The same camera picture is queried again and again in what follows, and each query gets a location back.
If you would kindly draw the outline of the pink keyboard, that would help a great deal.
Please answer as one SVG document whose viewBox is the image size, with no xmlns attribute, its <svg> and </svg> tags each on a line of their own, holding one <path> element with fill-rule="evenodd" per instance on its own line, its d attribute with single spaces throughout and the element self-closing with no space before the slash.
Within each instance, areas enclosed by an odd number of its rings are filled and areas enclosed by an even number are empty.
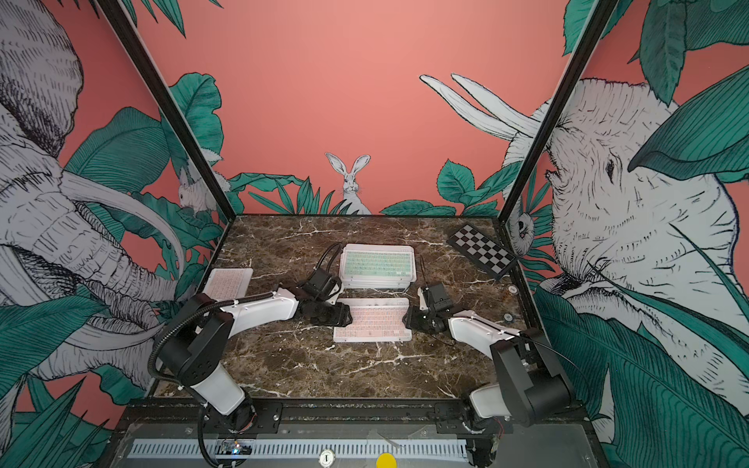
<svg viewBox="0 0 749 468">
<path fill-rule="evenodd" d="M 349 306 L 352 323 L 334 329 L 336 343 L 407 342 L 412 331 L 403 319 L 409 311 L 407 298 L 343 298 Z"/>
<path fill-rule="evenodd" d="M 347 290 L 407 290 L 413 281 L 410 278 L 346 278 L 343 288 Z"/>
<path fill-rule="evenodd" d="M 243 298 L 253 273 L 251 268 L 215 268 L 210 273 L 202 293 L 216 301 Z"/>
</svg>

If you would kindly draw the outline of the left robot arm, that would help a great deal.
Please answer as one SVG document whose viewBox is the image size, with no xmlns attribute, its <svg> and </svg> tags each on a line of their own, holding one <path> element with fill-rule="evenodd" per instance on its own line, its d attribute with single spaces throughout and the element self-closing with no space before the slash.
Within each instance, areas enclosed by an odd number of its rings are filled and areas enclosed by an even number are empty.
<svg viewBox="0 0 749 468">
<path fill-rule="evenodd" d="M 203 415 L 216 417 L 229 432 L 245 432 L 257 425 L 257 410 L 222 364 L 230 339 L 295 318 L 316 327 L 345 328 L 353 319 L 350 307 L 337 301 L 342 292 L 341 279 L 321 267 L 292 288 L 278 286 L 232 300 L 215 300 L 201 292 L 158 333 L 148 372 L 156 380 L 186 389 L 200 403 Z"/>
</svg>

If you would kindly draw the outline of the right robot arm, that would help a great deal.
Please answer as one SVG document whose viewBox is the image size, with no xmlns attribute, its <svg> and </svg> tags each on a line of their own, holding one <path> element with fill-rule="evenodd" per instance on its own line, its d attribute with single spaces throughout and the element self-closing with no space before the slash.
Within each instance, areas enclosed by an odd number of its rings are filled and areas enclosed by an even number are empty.
<svg viewBox="0 0 749 468">
<path fill-rule="evenodd" d="M 426 335 L 447 333 L 493 362 L 497 381 L 471 391 L 461 418 L 470 431 L 493 421 L 534 425 L 576 399 L 575 388 L 560 363 L 566 357 L 553 349 L 539 329 L 515 330 L 459 310 L 442 284 L 417 291 L 419 304 L 403 318 L 407 329 Z"/>
</svg>

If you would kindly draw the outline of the green keyboard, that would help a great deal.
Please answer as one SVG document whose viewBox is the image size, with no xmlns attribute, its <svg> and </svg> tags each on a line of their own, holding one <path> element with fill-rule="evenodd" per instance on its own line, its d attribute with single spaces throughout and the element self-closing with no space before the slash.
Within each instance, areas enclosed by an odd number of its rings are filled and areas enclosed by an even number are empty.
<svg viewBox="0 0 749 468">
<path fill-rule="evenodd" d="M 347 244 L 341 255 L 345 278 L 415 280 L 415 251 L 409 246 Z"/>
</svg>

